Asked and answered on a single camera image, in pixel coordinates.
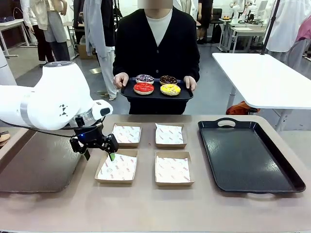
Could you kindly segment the person's right hand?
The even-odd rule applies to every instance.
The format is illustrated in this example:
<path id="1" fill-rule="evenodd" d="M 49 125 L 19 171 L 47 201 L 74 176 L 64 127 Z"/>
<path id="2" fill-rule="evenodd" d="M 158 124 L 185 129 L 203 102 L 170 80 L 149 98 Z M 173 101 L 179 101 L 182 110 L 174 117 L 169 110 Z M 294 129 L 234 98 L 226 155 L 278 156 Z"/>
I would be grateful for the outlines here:
<path id="1" fill-rule="evenodd" d="M 129 76 L 125 72 L 121 72 L 114 77 L 114 85 L 117 89 L 121 89 L 127 85 Z"/>

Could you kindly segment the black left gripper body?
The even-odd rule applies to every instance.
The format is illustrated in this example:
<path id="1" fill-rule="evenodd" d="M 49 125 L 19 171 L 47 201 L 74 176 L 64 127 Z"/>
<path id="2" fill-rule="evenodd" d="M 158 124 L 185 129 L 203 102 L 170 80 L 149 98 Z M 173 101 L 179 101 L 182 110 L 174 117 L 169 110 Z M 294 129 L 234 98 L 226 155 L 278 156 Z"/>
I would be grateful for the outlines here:
<path id="1" fill-rule="evenodd" d="M 102 133 L 103 125 L 96 124 L 90 127 L 79 128 L 74 130 L 80 143 L 87 148 L 98 148 L 104 143 L 104 135 Z"/>

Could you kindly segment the person's left hand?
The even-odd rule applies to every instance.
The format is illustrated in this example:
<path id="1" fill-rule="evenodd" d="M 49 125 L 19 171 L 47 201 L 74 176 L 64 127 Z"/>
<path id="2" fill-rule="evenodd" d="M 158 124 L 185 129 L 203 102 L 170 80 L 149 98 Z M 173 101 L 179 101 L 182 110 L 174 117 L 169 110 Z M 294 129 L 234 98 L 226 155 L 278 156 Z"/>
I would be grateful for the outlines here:
<path id="1" fill-rule="evenodd" d="M 193 92 L 197 87 L 196 80 L 192 76 L 185 76 L 184 83 L 186 85 L 186 88 L 191 90 L 191 92 Z"/>

